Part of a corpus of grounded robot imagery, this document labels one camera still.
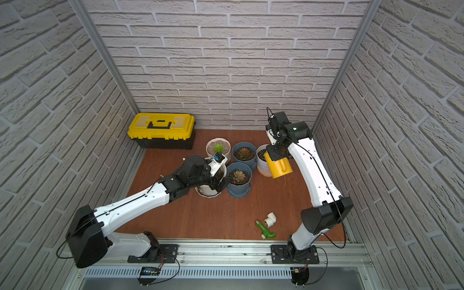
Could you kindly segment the blue pot succulent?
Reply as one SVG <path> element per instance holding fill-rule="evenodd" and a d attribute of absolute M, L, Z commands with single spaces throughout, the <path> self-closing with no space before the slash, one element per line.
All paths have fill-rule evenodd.
<path fill-rule="evenodd" d="M 251 170 L 257 168 L 257 149 L 251 143 L 240 142 L 234 145 L 232 156 L 235 163 L 244 163 Z"/>
<path fill-rule="evenodd" d="M 227 192 L 234 198 L 244 198 L 251 192 L 251 168 L 244 163 L 233 163 L 227 168 L 227 177 L 232 181 L 227 185 Z"/>

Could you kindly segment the yellow watering can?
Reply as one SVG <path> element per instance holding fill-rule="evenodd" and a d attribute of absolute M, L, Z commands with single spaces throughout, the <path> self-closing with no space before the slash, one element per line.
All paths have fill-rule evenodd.
<path fill-rule="evenodd" d="M 274 179 L 293 173 L 290 162 L 286 157 L 278 161 L 273 161 L 267 152 L 265 154 L 265 159 L 268 164 L 269 171 L 271 172 Z"/>

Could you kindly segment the white pot green succulent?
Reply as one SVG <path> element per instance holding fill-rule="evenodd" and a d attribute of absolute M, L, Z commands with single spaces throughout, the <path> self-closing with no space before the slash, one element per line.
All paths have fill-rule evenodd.
<path fill-rule="evenodd" d="M 230 163 L 232 160 L 231 158 L 232 146 L 229 143 L 229 141 L 224 138 L 211 139 L 206 144 L 205 149 L 206 149 L 208 157 L 214 157 L 217 153 L 221 153 L 227 158 L 226 164 Z"/>
<path fill-rule="evenodd" d="M 268 163 L 265 158 L 267 153 L 267 145 L 262 145 L 257 148 L 257 169 L 265 177 L 272 177 Z"/>

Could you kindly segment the right controller board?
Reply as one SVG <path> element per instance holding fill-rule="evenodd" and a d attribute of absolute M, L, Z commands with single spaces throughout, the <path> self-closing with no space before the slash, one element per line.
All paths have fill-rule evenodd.
<path fill-rule="evenodd" d="M 303 286 L 309 281 L 309 268 L 305 267 L 293 267 L 291 268 L 291 282 L 295 286 Z"/>

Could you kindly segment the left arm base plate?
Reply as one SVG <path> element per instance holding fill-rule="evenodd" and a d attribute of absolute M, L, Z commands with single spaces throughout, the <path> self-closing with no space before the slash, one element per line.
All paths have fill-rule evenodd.
<path fill-rule="evenodd" d="M 176 264 L 179 245 L 178 244 L 161 244 L 159 246 L 151 246 L 148 251 L 140 256 L 129 256 L 128 263 L 154 263 L 161 264 Z"/>

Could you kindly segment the aluminium rail frame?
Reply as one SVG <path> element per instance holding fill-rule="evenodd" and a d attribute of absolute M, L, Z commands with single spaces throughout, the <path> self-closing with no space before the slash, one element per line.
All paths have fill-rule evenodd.
<path fill-rule="evenodd" d="M 163 239 L 161 244 L 178 244 L 176 264 L 128 263 L 126 257 L 104 258 L 93 266 L 73 269 L 68 280 L 79 279 L 138 279 L 142 267 L 156 267 L 161 273 L 156 282 L 168 279 L 290 279 L 291 268 L 309 268 L 310 278 L 319 277 L 321 270 L 328 276 L 330 269 L 354 270 L 361 276 L 362 283 L 375 275 L 371 261 L 363 244 L 346 244 L 342 249 L 330 242 L 317 242 L 320 263 L 273 264 L 270 246 L 286 245 L 286 242 L 244 240 L 199 240 Z"/>

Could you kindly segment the controller board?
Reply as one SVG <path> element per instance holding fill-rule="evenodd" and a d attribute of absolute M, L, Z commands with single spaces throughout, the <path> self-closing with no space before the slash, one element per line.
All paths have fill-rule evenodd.
<path fill-rule="evenodd" d="M 147 286 L 153 284 L 161 273 L 160 268 L 156 267 L 142 267 L 138 282 L 141 286 Z"/>
<path fill-rule="evenodd" d="M 293 267 L 291 268 L 291 282 L 295 286 L 303 286 L 309 281 L 309 268 L 305 267 Z"/>

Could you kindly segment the green pipe fitting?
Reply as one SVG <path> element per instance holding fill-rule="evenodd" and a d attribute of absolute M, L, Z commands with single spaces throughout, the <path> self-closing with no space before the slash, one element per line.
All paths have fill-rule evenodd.
<path fill-rule="evenodd" d="M 274 239 L 276 237 L 276 234 L 270 232 L 269 229 L 266 226 L 264 226 L 260 220 L 256 220 L 256 226 L 261 229 L 261 238 L 263 240 Z"/>

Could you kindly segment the white pot green succulent right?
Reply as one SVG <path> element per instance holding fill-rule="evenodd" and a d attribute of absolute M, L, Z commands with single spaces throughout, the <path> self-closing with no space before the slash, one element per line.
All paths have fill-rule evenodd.
<path fill-rule="evenodd" d="M 272 177 L 268 163 L 265 158 L 267 153 L 267 145 L 262 145 L 257 148 L 257 169 L 265 177 Z"/>

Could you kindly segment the white pipe elbow fitting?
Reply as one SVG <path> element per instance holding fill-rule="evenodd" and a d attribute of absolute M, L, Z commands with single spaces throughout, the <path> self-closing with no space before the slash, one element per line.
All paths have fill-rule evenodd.
<path fill-rule="evenodd" d="M 274 212 L 271 212 L 267 215 L 267 218 L 265 218 L 264 223 L 267 228 L 272 227 L 275 225 L 277 222 L 277 217 L 274 214 Z"/>

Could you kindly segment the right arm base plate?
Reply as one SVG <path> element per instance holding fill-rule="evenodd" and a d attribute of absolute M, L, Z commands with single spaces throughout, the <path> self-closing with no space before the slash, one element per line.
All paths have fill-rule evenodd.
<path fill-rule="evenodd" d="M 319 254 L 316 246 L 311 246 L 305 250 L 297 250 L 293 245 L 271 245 L 271 258 L 273 264 L 308 264 L 316 265 L 320 263 Z"/>

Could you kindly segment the white pot green succulent back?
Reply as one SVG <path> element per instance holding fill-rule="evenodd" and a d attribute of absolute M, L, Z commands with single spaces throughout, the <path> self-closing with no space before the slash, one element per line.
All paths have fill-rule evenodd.
<path fill-rule="evenodd" d="M 206 144 L 205 149 L 206 149 L 208 157 L 214 157 L 217 153 L 221 153 L 227 158 L 226 164 L 230 163 L 232 160 L 231 158 L 232 146 L 229 143 L 229 141 L 224 138 L 211 139 Z"/>

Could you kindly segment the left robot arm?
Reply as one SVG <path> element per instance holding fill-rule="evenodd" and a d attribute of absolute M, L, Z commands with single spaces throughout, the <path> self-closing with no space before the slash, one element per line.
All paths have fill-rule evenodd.
<path fill-rule="evenodd" d="M 208 186 L 222 192 L 231 178 L 216 178 L 217 171 L 228 158 L 217 153 L 209 159 L 200 155 L 185 158 L 182 166 L 148 188 L 120 201 L 91 208 L 79 208 L 65 235 L 65 244 L 77 268 L 87 268 L 104 257 L 133 256 L 139 258 L 157 249 L 158 241 L 151 233 L 117 233 L 122 225 L 157 207 L 186 196 L 195 187 Z"/>

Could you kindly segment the blue pot succulent back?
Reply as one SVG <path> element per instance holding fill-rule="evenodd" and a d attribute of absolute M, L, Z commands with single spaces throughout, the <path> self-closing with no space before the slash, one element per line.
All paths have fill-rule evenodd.
<path fill-rule="evenodd" d="M 234 145 L 232 156 L 235 163 L 244 163 L 251 170 L 257 168 L 257 149 L 251 143 L 240 142 Z"/>

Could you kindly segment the large white pot succulent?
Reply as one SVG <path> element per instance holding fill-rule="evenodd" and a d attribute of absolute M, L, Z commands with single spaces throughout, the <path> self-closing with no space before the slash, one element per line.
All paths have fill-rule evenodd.
<path fill-rule="evenodd" d="M 211 178 L 212 176 L 210 175 L 210 166 L 209 166 L 210 159 L 211 159 L 211 157 L 208 157 L 208 158 L 205 159 L 205 161 L 206 161 L 207 167 L 209 168 L 207 172 L 209 174 L 209 177 Z M 225 177 L 227 175 L 226 171 L 227 171 L 226 166 L 224 164 L 217 171 L 217 173 L 216 173 L 216 175 L 214 177 L 221 181 L 223 179 L 223 177 Z M 206 197 L 206 198 L 214 198 L 214 197 L 221 194 L 221 193 L 217 193 L 215 190 L 211 190 L 209 187 L 206 186 L 206 184 L 196 187 L 195 190 L 199 195 L 201 195 L 203 197 Z"/>

